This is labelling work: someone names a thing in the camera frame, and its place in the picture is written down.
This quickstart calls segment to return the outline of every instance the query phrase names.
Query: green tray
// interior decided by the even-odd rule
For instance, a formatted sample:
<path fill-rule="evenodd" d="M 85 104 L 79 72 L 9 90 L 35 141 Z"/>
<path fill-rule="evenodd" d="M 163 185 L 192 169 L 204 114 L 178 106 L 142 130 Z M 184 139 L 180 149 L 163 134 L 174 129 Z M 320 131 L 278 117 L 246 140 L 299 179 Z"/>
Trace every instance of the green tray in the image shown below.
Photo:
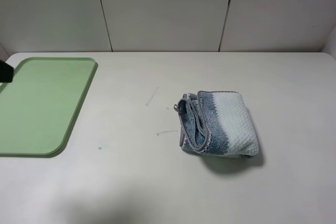
<path fill-rule="evenodd" d="M 0 86 L 0 156 L 64 150 L 98 64 L 91 58 L 28 58 Z"/>

